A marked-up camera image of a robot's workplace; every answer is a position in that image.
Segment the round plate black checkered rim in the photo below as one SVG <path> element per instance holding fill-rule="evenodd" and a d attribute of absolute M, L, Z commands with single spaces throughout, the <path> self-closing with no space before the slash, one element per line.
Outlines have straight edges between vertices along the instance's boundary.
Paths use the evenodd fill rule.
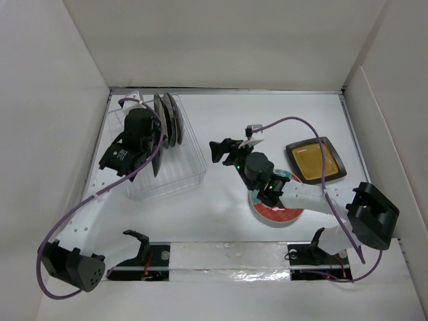
<path fill-rule="evenodd" d="M 169 136 L 168 136 L 168 128 L 167 128 L 167 123 L 166 123 L 166 118 L 165 118 L 165 112 L 164 112 L 164 108 L 163 108 L 163 105 L 161 102 L 161 97 L 157 93 L 154 94 L 153 103 L 154 103 L 154 110 L 160 117 L 161 127 L 162 127 L 162 130 L 164 132 L 163 147 L 164 147 L 164 149 L 168 149 L 169 148 L 169 140 L 168 140 Z"/>

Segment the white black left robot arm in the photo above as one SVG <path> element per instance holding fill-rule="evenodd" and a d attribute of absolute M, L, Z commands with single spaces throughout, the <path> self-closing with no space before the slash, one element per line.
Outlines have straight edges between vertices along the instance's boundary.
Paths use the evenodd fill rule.
<path fill-rule="evenodd" d="M 70 209 L 44 237 L 36 258 L 36 278 L 40 290 L 52 300 L 66 300 L 82 292 L 91 292 L 106 271 L 106 258 L 94 251 L 92 238 L 98 235 L 97 220 L 112 190 L 132 181 L 153 160 L 162 146 L 165 131 L 158 112 L 141 102 L 127 111 L 124 131 L 104 153 L 99 169 L 116 171 L 119 180 L 92 193 Z M 41 276 L 76 288 L 75 292 L 56 295 L 48 290 Z"/>

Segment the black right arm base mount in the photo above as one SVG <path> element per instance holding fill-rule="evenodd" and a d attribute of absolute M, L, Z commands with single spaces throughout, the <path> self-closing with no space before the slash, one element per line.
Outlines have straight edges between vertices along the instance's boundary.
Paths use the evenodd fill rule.
<path fill-rule="evenodd" d="M 293 281 L 351 280 L 352 272 L 347 252 L 344 257 L 329 255 L 321 250 L 310 249 L 309 243 L 288 244 L 284 256 L 288 261 Z"/>

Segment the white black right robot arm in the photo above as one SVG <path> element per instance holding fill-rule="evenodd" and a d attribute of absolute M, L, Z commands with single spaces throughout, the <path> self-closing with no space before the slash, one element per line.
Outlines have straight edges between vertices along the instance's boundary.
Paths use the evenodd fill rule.
<path fill-rule="evenodd" d="M 336 227 L 321 227 L 309 246 L 309 255 L 324 263 L 332 255 L 365 245 L 389 249 L 399 209 L 376 186 L 361 182 L 353 189 L 322 188 L 281 176 L 262 152 L 248 141 L 226 138 L 211 141 L 211 160 L 233 166 L 247 189 L 267 207 L 303 209 L 333 215 Z"/>

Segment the black square floral plate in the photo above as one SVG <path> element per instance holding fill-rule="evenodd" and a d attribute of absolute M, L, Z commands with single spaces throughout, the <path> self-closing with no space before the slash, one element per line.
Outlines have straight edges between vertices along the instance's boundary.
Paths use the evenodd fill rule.
<path fill-rule="evenodd" d="M 164 148 L 160 147 L 158 152 L 156 153 L 156 155 L 152 159 L 152 171 L 153 171 L 154 177 L 157 177 L 157 175 L 160 171 L 162 159 L 163 159 L 163 151 L 164 151 Z"/>

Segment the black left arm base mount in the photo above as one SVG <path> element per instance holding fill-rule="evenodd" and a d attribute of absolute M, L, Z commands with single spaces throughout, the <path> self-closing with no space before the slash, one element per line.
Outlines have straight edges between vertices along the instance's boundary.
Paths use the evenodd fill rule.
<path fill-rule="evenodd" d="M 110 281 L 169 281 L 170 243 L 152 243 L 147 254 L 138 254 L 113 267 L 106 275 Z"/>

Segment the cream round plate tree design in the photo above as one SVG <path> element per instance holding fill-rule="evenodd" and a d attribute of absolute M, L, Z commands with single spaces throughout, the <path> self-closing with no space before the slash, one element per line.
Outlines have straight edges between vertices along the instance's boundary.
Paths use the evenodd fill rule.
<path fill-rule="evenodd" d="M 165 93 L 163 95 L 163 103 L 167 107 L 167 112 L 169 115 L 169 123 L 171 128 L 171 133 L 169 134 L 169 145 L 171 147 L 175 147 L 177 143 L 177 130 L 176 130 L 176 120 L 175 120 L 175 113 L 173 111 L 173 107 L 171 105 L 170 99 L 169 99 L 170 93 Z"/>

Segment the red teal round plate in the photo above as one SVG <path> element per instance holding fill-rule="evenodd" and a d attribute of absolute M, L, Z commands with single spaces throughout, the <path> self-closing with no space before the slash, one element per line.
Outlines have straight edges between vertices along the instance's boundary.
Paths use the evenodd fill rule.
<path fill-rule="evenodd" d="M 268 207 L 257 198 L 257 191 L 249 191 L 248 199 L 253 216 L 271 227 L 285 227 L 297 220 L 304 212 L 303 209 L 287 209 L 283 205 Z"/>

